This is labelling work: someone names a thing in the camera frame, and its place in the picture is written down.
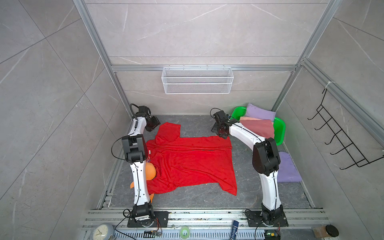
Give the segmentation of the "green tape roll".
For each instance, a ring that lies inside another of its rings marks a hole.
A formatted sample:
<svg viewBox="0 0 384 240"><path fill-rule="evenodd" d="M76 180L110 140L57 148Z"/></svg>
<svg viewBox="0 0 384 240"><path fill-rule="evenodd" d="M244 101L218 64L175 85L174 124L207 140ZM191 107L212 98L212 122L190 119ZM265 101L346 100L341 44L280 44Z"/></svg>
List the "green tape roll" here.
<svg viewBox="0 0 384 240"><path fill-rule="evenodd" d="M187 226L182 226L180 229L180 238L182 240L187 240L191 235L190 228Z"/></svg>

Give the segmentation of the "orange plush dolphin toy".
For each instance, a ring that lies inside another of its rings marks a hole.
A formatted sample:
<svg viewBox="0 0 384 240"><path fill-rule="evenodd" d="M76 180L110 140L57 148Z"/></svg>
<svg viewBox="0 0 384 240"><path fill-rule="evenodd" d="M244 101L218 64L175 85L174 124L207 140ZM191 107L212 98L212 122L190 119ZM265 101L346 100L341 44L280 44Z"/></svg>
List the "orange plush dolphin toy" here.
<svg viewBox="0 0 384 240"><path fill-rule="evenodd" d="M156 168L152 163L146 163L146 180L151 181L157 175ZM130 184L130 189L134 188L134 182ZM150 201L152 203L155 194L150 194Z"/></svg>

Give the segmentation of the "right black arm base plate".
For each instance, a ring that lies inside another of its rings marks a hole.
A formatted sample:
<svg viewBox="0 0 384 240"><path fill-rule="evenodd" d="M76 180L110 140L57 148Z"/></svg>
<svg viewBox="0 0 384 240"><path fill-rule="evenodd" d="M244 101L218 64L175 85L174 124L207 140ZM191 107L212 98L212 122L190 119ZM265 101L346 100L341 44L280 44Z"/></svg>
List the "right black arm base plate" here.
<svg viewBox="0 0 384 240"><path fill-rule="evenodd" d="M251 211L245 210L249 227L288 227L287 217L280 210L275 211Z"/></svg>

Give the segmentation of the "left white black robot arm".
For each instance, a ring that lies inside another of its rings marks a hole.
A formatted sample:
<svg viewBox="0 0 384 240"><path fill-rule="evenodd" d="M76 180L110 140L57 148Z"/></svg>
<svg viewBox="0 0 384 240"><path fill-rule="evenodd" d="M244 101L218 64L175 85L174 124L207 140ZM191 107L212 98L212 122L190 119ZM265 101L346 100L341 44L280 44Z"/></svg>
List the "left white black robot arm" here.
<svg viewBox="0 0 384 240"><path fill-rule="evenodd" d="M133 174L135 196L132 218L137 222L155 218L147 188L146 164L149 152L144 131L151 132L159 124L155 116L134 118L128 134L122 137L124 158L129 163Z"/></svg>

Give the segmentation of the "purple t shirt in basket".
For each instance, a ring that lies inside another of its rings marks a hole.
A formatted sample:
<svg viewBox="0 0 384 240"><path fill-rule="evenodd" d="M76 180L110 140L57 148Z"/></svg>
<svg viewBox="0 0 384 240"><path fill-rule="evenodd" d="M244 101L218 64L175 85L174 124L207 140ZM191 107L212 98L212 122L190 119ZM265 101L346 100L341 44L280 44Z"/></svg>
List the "purple t shirt in basket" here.
<svg viewBox="0 0 384 240"><path fill-rule="evenodd" d="M249 103L247 105L245 117L260 119L260 120L270 120L273 122L275 120L276 112L268 111L261 109L257 106Z"/></svg>

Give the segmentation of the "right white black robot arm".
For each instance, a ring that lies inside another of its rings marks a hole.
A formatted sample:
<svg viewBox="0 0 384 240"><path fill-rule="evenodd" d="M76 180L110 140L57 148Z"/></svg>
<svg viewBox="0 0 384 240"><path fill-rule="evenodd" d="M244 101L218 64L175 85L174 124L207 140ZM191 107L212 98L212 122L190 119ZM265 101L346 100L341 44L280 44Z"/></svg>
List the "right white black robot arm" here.
<svg viewBox="0 0 384 240"><path fill-rule="evenodd" d="M252 165L261 178L263 202L261 220L267 226L274 225L284 215L279 190L278 171L281 163L276 141L264 138L247 129L228 115L216 113L212 132L226 139L229 135L237 138L253 151Z"/></svg>

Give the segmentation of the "pink folded t shirt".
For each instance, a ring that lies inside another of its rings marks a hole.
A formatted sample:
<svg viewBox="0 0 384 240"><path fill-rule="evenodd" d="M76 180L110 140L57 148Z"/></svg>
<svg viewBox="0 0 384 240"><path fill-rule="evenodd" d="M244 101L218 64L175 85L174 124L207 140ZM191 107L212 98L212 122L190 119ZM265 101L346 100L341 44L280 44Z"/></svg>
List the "pink folded t shirt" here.
<svg viewBox="0 0 384 240"><path fill-rule="evenodd" d="M271 120L240 117L240 123L250 131L266 139L275 137L275 130Z"/></svg>

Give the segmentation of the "red t shirt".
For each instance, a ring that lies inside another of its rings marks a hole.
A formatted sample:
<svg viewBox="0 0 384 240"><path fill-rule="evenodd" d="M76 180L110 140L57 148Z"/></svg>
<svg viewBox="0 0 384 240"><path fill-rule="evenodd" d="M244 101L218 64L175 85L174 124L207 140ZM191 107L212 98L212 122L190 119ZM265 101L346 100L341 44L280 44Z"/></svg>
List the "red t shirt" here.
<svg viewBox="0 0 384 240"><path fill-rule="evenodd" d="M237 195L230 138L182 138L181 125L165 123L147 141L150 163L157 175L147 182L150 194L165 194L181 187L217 183Z"/></svg>

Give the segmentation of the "white analog clock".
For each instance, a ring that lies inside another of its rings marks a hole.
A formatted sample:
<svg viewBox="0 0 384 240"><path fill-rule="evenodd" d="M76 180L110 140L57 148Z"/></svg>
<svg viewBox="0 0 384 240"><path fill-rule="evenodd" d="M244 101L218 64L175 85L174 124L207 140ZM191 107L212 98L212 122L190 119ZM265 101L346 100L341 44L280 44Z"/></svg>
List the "white analog clock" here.
<svg viewBox="0 0 384 240"><path fill-rule="evenodd" d="M111 240L114 237L115 229L111 224L104 223L97 226L91 235L92 240Z"/></svg>

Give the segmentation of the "small green circuit device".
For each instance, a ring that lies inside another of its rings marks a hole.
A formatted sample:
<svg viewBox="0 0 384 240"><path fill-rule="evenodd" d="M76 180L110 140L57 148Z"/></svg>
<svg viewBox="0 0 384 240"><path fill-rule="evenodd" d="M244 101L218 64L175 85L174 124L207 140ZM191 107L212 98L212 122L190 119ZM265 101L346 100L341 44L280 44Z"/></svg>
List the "small green circuit device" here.
<svg viewBox="0 0 384 240"><path fill-rule="evenodd" d="M265 240L280 240L281 236L278 231L275 230L266 230L265 231Z"/></svg>

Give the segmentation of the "brown jar black lid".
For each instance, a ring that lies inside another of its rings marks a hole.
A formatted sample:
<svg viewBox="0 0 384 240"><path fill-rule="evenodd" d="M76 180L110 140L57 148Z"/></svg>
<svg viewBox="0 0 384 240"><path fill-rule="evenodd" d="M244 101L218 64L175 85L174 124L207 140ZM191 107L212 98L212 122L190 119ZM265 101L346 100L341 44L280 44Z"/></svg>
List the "brown jar black lid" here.
<svg viewBox="0 0 384 240"><path fill-rule="evenodd" d="M333 225L325 225L313 228L315 238L335 238L339 236L339 230Z"/></svg>

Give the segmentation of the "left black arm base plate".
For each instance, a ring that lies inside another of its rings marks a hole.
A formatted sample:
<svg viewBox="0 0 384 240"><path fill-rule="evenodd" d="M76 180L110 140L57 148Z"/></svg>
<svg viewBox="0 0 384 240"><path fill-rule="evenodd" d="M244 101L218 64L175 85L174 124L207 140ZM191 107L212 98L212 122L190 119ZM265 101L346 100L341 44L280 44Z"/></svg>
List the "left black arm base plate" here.
<svg viewBox="0 0 384 240"><path fill-rule="evenodd" d="M169 212L155 211L142 217L129 217L128 228L165 228L169 221Z"/></svg>

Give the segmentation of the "green plastic basket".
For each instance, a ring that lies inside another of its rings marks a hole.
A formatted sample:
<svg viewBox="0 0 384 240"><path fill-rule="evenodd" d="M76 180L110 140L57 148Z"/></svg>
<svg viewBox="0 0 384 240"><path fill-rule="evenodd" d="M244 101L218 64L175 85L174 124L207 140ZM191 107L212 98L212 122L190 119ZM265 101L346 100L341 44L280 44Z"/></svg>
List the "green plastic basket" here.
<svg viewBox="0 0 384 240"><path fill-rule="evenodd" d="M232 118L239 120L240 117L245 116L246 107L236 107L232 112ZM286 124L280 118L275 117L273 121L275 141L277 146L280 146L284 142L285 132L286 132Z"/></svg>

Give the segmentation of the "aluminium front rail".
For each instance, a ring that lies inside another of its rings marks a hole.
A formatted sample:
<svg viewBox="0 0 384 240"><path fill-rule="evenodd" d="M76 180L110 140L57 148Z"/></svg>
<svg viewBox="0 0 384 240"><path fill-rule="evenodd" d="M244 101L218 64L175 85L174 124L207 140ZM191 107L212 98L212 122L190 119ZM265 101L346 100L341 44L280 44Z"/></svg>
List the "aluminium front rail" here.
<svg viewBox="0 0 384 240"><path fill-rule="evenodd" d="M281 229L311 229L330 223L322 209L285 209L285 216L277 219L274 224L263 224L261 211L253 210L162 210L157 219L160 229L170 230L187 226L190 229L223 229L231 228L233 221L239 222L241 229L281 228ZM108 223L118 229L142 228L133 218L125 219L122 209L90 210L82 221L84 230L91 230L100 224Z"/></svg>

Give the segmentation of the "blue marker pen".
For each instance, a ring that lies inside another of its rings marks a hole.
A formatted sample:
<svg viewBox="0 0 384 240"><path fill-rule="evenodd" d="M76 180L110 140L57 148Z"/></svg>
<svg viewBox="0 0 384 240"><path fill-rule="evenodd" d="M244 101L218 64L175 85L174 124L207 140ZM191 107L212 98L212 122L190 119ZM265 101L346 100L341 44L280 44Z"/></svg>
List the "blue marker pen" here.
<svg viewBox="0 0 384 240"><path fill-rule="evenodd" d="M236 240L238 228L239 228L239 222L234 220L233 225L232 225L232 229L231 229L230 240Z"/></svg>

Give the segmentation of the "purple folded t shirt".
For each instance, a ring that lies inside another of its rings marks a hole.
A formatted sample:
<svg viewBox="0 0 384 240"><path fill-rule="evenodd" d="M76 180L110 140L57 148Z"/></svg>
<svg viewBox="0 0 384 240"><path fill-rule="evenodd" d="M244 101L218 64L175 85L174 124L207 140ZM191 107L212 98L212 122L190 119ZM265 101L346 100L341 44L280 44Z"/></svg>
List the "purple folded t shirt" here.
<svg viewBox="0 0 384 240"><path fill-rule="evenodd" d="M299 183L302 181L299 171L294 165L291 156L286 152L279 152L278 183Z"/></svg>

